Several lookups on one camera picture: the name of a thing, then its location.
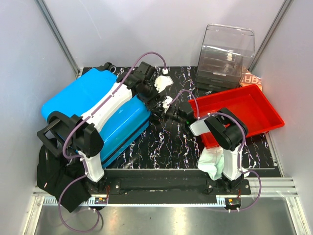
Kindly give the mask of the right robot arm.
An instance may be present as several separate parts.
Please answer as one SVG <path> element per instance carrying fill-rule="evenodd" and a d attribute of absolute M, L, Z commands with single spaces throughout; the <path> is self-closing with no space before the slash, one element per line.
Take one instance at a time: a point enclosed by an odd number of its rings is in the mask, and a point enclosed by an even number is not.
<path fill-rule="evenodd" d="M 180 122 L 192 136 L 212 134 L 217 147 L 205 147 L 201 152 L 198 169 L 217 181 L 224 192 L 233 194 L 249 171 L 242 168 L 242 149 L 248 129 L 230 110 L 222 108 L 204 117 L 195 117 L 189 103 L 164 102 L 166 118 Z"/>

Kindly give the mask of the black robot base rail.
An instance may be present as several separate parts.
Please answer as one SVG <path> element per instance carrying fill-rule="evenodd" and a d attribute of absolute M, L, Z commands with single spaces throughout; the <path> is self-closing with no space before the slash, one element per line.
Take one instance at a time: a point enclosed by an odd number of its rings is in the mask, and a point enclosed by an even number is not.
<path fill-rule="evenodd" d="M 224 198 L 251 195 L 249 181 L 235 187 L 213 181 L 197 169 L 105 169 L 90 183 L 95 194 L 109 194 L 109 204 L 138 206 L 222 206 Z"/>

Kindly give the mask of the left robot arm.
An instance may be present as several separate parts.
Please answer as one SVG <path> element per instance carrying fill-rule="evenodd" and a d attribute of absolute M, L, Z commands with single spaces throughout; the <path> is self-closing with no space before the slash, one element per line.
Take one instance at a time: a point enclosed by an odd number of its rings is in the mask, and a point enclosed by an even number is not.
<path fill-rule="evenodd" d="M 86 141 L 95 150 L 77 147 L 92 192 L 105 190 L 104 168 L 146 129 L 152 109 L 164 101 L 163 77 L 152 79 L 155 72 L 154 67 L 141 62 L 121 74 L 107 94 L 83 113 L 84 123 L 79 128 L 91 127 L 97 138 Z"/>

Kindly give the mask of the red plastic tray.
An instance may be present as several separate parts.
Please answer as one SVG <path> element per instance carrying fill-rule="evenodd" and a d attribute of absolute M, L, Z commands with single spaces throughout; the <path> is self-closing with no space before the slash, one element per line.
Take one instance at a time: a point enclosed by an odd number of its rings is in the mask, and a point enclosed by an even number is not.
<path fill-rule="evenodd" d="M 197 116 L 196 105 L 199 107 L 200 117 L 229 109 L 248 128 L 248 137 L 267 133 L 285 125 L 282 118 L 271 105 L 269 100 L 257 85 L 249 85 L 224 92 L 209 94 L 190 99 L 188 102 Z"/>

